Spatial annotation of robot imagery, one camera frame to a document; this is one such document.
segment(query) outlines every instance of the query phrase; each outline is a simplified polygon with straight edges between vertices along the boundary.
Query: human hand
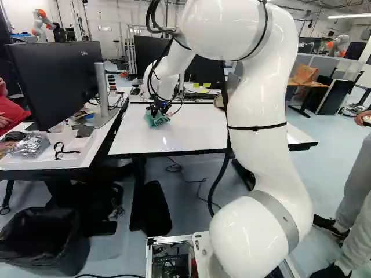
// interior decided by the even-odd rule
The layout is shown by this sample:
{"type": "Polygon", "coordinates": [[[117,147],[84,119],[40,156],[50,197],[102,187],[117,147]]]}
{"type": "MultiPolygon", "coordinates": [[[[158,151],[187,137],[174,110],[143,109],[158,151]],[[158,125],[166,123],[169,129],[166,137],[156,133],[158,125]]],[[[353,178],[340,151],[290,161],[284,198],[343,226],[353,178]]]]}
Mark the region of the human hand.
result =
{"type": "Polygon", "coordinates": [[[6,89],[5,81],[0,77],[0,96],[8,95],[8,90],[6,89]]]}
{"type": "Polygon", "coordinates": [[[4,114],[5,114],[4,112],[0,112],[0,129],[3,129],[12,122],[12,120],[8,119],[7,117],[4,117],[3,116],[4,114]]]}
{"type": "Polygon", "coordinates": [[[359,125],[359,126],[363,126],[363,117],[365,116],[370,116],[371,115],[371,111],[365,111],[365,112],[362,112],[362,113],[359,113],[355,118],[354,118],[354,122],[359,125]]]}

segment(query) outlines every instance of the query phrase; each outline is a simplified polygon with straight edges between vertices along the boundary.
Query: gray pants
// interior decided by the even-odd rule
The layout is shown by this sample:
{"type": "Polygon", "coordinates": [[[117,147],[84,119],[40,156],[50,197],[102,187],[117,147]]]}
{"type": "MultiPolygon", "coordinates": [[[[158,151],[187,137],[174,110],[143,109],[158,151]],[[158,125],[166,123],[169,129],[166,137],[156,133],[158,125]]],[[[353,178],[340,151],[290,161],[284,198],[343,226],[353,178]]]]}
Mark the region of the gray pants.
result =
{"type": "Polygon", "coordinates": [[[345,184],[344,199],[337,212],[336,221],[352,228],[344,242],[340,262],[356,269],[371,259],[371,134],[362,148],[345,184]]]}

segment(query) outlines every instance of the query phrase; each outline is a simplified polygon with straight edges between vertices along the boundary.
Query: black shoe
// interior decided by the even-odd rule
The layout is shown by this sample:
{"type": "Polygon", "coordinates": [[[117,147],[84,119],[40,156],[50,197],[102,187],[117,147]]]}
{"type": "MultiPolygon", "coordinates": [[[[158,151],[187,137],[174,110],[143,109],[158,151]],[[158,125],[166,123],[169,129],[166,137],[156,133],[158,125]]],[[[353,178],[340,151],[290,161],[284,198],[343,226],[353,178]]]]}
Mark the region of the black shoe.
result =
{"type": "Polygon", "coordinates": [[[310,278],[350,278],[352,273],[345,276],[344,272],[337,266],[332,264],[328,268],[317,271],[310,278]]]}
{"type": "Polygon", "coordinates": [[[330,233],[332,233],[335,237],[337,237],[340,240],[345,240],[347,236],[349,235],[350,229],[348,229],[344,233],[340,233],[336,228],[334,228],[335,222],[336,221],[334,219],[325,219],[316,214],[314,215],[314,219],[313,219],[314,226],[324,229],[326,231],[329,231],[330,233]]]}

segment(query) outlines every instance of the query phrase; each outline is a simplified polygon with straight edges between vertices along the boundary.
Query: person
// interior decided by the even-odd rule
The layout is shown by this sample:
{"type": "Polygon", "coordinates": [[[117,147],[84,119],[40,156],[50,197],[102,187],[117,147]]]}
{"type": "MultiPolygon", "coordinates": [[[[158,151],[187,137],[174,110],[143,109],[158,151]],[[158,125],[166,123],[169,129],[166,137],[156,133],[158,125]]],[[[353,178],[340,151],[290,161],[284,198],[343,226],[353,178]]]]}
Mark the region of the person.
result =
{"type": "Polygon", "coordinates": [[[0,78],[0,136],[17,126],[30,115],[21,106],[7,98],[8,90],[5,81],[0,78]]]}
{"type": "MultiPolygon", "coordinates": [[[[371,111],[358,114],[354,121],[363,126],[363,117],[371,111]]],[[[361,150],[348,176],[344,198],[336,211],[336,219],[314,215],[314,226],[331,232],[344,241],[340,258],[329,267],[313,273],[310,278],[351,277],[352,271],[371,259],[371,134],[363,141],[361,150]]]]}

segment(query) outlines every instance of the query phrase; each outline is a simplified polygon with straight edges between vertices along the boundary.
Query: keyboard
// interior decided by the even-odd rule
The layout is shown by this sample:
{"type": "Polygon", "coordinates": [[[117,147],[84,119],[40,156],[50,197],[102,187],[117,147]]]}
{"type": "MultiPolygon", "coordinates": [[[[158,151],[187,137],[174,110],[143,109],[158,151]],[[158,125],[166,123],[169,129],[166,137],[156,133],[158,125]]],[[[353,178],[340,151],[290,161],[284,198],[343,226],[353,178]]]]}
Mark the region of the keyboard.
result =
{"type": "Polygon", "coordinates": [[[197,99],[202,99],[202,100],[213,100],[216,98],[218,94],[207,94],[207,93],[190,93],[186,92],[184,99],[185,100],[197,100],[197,99]]]}

